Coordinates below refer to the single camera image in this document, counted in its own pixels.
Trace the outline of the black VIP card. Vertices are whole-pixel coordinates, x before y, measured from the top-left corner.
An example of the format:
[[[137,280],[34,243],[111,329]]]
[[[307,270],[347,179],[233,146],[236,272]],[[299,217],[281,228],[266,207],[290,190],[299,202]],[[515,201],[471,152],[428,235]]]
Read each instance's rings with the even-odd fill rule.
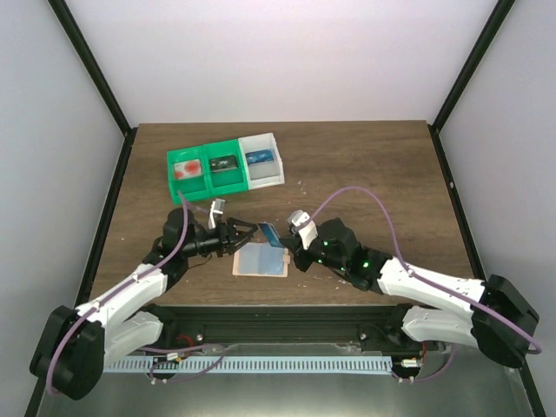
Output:
[[[220,172],[238,168],[238,161],[235,155],[218,156],[209,160],[212,172]]]

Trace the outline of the blue VIP card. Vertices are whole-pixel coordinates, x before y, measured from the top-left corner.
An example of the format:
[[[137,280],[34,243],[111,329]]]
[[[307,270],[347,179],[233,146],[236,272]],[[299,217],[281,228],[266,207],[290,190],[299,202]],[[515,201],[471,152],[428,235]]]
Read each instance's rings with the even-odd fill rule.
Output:
[[[268,244],[274,248],[284,248],[280,241],[280,235],[274,224],[269,222],[259,222],[258,228],[264,234]]]

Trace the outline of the white bin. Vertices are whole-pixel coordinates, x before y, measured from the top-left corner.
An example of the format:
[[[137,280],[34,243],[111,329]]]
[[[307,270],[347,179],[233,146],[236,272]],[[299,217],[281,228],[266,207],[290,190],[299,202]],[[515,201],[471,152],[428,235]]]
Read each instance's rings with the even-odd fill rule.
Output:
[[[244,136],[240,137],[238,140],[246,167],[249,190],[273,187],[282,185],[285,182],[283,163],[273,133]],[[244,155],[258,149],[271,149],[274,153],[275,160],[273,162],[248,166]]]

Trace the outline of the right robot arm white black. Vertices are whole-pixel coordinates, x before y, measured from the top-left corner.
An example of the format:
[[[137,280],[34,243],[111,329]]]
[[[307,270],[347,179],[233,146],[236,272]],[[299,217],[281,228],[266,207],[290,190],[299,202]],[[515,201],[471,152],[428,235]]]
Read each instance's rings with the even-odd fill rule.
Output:
[[[318,263],[360,291],[415,301],[395,322],[396,344],[442,341],[477,348],[505,367],[525,362],[539,315],[502,276],[467,279],[406,264],[360,243],[339,218],[307,226],[291,221],[279,242],[302,272]]]

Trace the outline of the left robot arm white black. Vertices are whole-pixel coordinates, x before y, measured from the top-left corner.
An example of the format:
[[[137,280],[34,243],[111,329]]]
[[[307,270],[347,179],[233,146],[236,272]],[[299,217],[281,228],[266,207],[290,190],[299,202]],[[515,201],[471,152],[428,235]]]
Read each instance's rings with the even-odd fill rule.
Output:
[[[190,259],[232,255],[256,230],[256,224],[233,217],[205,228],[188,209],[170,211],[161,236],[132,273],[91,301],[50,313],[30,372],[44,380],[48,394],[82,399],[108,365],[168,336],[162,319],[144,307],[183,278]]]

